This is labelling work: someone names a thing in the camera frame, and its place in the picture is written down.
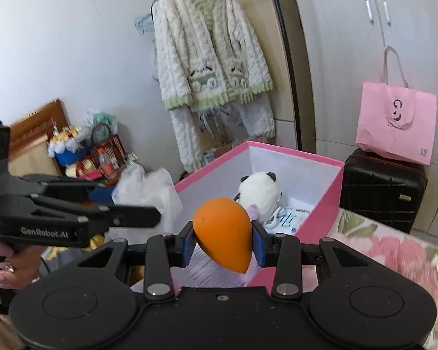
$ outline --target panda plush toy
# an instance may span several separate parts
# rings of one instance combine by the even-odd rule
[[[234,200],[246,209],[250,220],[264,225],[280,208],[281,189],[276,183],[276,174],[257,172],[244,176]]]

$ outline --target ring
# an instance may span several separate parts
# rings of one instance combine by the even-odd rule
[[[13,273],[14,272],[14,268],[13,268],[12,265],[6,264],[5,265],[5,271]]]

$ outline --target box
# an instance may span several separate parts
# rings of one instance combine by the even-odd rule
[[[183,211],[174,231],[178,233],[205,202],[234,198],[243,176],[265,171],[276,174],[283,205],[300,202],[309,207],[310,214],[295,235],[303,243],[317,244],[337,217],[343,170],[344,163],[320,155],[245,142],[176,184]],[[274,272],[274,268],[260,270],[248,285],[270,288]]]
[[[265,136],[259,136],[257,138],[250,139],[252,142],[261,142],[261,143],[267,143],[267,138]],[[214,152],[214,159],[219,158],[220,156],[224,155],[225,153],[228,153],[230,150],[234,148],[233,143],[229,143],[228,145],[222,146],[220,149],[217,149]]]

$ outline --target wooden headboard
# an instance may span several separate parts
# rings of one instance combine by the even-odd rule
[[[59,99],[49,102],[11,124],[8,159],[13,161],[37,144],[47,141],[48,135],[54,131],[54,123],[58,130],[68,126]]]

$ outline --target blue container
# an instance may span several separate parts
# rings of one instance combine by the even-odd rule
[[[113,204],[112,192],[115,187],[96,188],[89,192],[89,200],[97,204]]]
[[[76,153],[72,153],[71,151],[65,150],[62,154],[55,154],[55,158],[57,159],[57,162],[60,166],[66,167],[70,164],[73,164],[81,159],[83,159],[88,151],[88,145],[86,141],[83,141],[80,143],[80,145],[83,147],[82,149],[79,149]]]

